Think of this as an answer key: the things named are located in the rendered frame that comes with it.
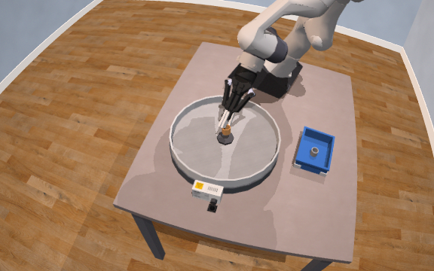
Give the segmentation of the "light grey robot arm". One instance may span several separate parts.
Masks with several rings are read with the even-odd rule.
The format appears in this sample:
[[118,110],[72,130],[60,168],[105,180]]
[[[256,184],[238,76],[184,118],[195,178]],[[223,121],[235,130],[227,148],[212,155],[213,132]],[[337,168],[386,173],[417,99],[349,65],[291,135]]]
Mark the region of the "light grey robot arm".
[[[276,0],[238,32],[237,40],[244,51],[237,61],[255,73],[261,72],[264,65],[274,76],[290,78],[296,62],[311,45],[318,51],[328,50],[332,46],[338,18],[349,2]],[[295,15],[298,19],[283,40],[271,25],[286,15]]]

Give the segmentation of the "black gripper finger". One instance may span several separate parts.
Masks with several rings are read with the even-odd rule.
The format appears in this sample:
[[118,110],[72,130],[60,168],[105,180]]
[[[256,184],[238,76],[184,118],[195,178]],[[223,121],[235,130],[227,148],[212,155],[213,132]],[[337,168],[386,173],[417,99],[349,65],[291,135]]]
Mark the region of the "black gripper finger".
[[[236,95],[237,95],[237,85],[239,84],[238,81],[234,82],[234,86],[232,88],[231,91],[231,85],[232,85],[232,81],[230,80],[225,80],[225,91],[224,91],[224,95],[223,95],[223,100],[222,100],[222,105],[225,107],[224,113],[222,115],[222,118],[219,122],[219,126],[222,125],[223,120],[225,119],[225,116],[228,112],[228,109],[231,107],[232,102],[234,101]],[[231,91],[231,95],[230,95],[230,91]],[[230,97],[229,97],[230,96]]]
[[[234,99],[234,101],[231,104],[231,107],[228,109],[228,112],[225,116],[225,119],[222,122],[221,128],[226,128],[228,121],[231,119],[231,116],[234,112],[240,112],[240,110],[245,106],[245,104],[255,96],[255,93],[253,92],[252,88],[249,90],[248,94],[243,98],[243,100],[240,102],[242,96],[244,93],[241,93],[244,88],[244,84],[240,85],[239,90],[237,91],[237,95]],[[240,104],[239,104],[240,102]],[[235,109],[234,109],[235,108]]]

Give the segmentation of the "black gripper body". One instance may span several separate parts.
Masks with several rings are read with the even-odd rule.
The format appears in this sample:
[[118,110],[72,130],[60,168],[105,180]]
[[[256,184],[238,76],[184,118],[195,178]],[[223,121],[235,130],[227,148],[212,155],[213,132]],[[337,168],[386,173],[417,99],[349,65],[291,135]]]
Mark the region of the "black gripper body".
[[246,93],[252,88],[252,85],[256,77],[257,77],[256,73],[251,72],[250,70],[245,69],[242,66],[238,66],[235,72],[235,76],[233,76],[231,79],[232,87],[234,86],[234,82],[238,81],[239,84],[237,85],[236,91],[239,90],[241,84],[244,84],[244,88],[241,93]]

